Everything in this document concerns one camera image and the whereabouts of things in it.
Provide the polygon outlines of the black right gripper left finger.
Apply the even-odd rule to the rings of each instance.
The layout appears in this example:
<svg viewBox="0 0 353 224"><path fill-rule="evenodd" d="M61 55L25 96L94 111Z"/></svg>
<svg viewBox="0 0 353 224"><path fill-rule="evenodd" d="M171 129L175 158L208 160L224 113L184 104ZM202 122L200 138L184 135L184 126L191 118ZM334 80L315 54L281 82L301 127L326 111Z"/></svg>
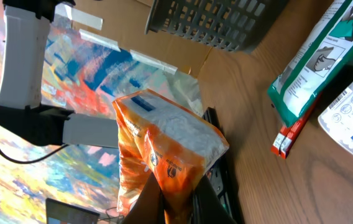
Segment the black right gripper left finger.
<svg viewBox="0 0 353 224"><path fill-rule="evenodd" d="M122 224L164 224L163 195L153 173Z"/></svg>

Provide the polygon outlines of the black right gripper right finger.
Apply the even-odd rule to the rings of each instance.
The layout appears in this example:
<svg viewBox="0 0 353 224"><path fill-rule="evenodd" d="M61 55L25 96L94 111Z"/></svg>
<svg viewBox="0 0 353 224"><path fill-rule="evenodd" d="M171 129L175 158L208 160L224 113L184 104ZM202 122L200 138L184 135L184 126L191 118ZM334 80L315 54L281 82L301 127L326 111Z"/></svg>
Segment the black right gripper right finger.
<svg viewBox="0 0 353 224"><path fill-rule="evenodd" d="M209 179L203 176L193 192L192 224L236 224L221 205Z"/></svg>

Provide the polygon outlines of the orange tissue pack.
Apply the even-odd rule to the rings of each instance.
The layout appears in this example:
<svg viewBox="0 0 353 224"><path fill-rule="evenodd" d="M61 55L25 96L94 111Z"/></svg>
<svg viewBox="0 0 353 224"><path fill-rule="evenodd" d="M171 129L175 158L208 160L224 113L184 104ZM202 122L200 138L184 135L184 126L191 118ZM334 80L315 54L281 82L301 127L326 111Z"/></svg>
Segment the orange tissue pack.
<svg viewBox="0 0 353 224"><path fill-rule="evenodd" d="M153 174L165 197L166 223L187 222L192 192L229 143L214 125L150 89L112 105L120 156L117 212L132 210Z"/></svg>

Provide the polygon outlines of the red white snack bar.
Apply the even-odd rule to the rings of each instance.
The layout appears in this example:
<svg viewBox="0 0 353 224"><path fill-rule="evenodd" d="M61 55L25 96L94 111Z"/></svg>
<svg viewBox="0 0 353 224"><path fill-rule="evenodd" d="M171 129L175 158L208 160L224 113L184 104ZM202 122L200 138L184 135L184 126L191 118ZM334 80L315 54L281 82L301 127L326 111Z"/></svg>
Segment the red white snack bar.
<svg viewBox="0 0 353 224"><path fill-rule="evenodd" d="M292 146L300 135L301 130L307 123L311 113L313 112L317 102L320 99L320 96L321 95L315 99L314 103L310 106L308 111L297 122L295 122L294 125L289 128L285 125L282 126L270 148L272 153L280 156L283 159L288 157Z"/></svg>

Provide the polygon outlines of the green white wipes pack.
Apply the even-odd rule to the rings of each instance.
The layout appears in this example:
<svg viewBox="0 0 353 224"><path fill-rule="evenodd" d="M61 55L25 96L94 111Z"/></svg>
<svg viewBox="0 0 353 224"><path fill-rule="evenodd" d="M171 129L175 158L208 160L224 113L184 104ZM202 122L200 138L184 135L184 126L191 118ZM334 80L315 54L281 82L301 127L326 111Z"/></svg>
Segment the green white wipes pack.
<svg viewBox="0 0 353 224"><path fill-rule="evenodd" d="M353 0L335 0L267 90L283 124L303 117L345 65L353 65Z"/></svg>

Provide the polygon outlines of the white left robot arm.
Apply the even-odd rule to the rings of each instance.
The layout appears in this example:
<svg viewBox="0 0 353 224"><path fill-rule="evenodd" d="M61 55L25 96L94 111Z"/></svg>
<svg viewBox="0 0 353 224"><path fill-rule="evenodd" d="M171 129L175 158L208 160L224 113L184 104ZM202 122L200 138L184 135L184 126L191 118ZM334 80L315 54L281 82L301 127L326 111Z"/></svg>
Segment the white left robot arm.
<svg viewBox="0 0 353 224"><path fill-rule="evenodd" d="M36 146L118 147L113 119L41 103L45 46L59 0L3 1L6 41L0 126Z"/></svg>

